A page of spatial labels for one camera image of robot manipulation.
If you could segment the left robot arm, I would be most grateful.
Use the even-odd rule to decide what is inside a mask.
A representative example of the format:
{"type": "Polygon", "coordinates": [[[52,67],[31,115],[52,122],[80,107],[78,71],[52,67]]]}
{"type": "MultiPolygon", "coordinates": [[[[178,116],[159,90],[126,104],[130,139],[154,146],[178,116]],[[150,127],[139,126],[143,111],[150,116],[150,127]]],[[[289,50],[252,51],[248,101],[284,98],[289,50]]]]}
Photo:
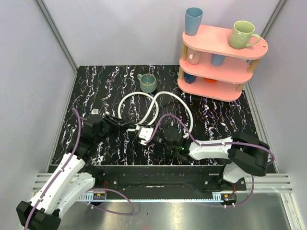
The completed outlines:
{"type": "Polygon", "coordinates": [[[22,201],[16,211],[26,230],[56,230],[68,209],[84,193],[104,187],[104,171],[89,163],[98,144],[113,134],[125,132],[131,122],[111,115],[81,118],[76,109],[77,138],[29,202],[22,201]]]}

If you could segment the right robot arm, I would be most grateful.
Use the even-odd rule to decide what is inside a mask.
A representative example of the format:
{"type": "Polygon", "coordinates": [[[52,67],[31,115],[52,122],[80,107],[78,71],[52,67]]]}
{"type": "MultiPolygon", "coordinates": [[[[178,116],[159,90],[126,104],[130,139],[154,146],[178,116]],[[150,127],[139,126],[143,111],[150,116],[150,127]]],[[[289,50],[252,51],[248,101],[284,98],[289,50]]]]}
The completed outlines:
{"type": "Polygon", "coordinates": [[[177,130],[168,128],[153,132],[151,140],[184,163],[209,158],[229,160],[218,177],[218,185],[224,190],[247,175],[263,177],[267,172],[269,146],[243,132],[224,139],[200,141],[193,137],[185,139],[177,130]]]}

